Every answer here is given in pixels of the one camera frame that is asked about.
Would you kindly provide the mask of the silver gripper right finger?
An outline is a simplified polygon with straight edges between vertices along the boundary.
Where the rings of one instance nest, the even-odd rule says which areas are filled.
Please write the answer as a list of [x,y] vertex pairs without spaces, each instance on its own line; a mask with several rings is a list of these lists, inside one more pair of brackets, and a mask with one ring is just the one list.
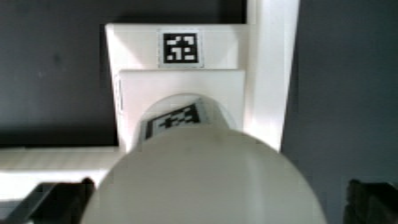
[[342,224],[398,224],[398,188],[390,183],[349,180]]

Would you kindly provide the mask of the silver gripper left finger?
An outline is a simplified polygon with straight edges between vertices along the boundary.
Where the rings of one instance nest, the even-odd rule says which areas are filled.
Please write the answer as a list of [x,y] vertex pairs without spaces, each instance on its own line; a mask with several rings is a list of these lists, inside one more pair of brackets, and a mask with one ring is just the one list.
[[79,224],[94,190],[88,177],[79,182],[38,183],[3,224]]

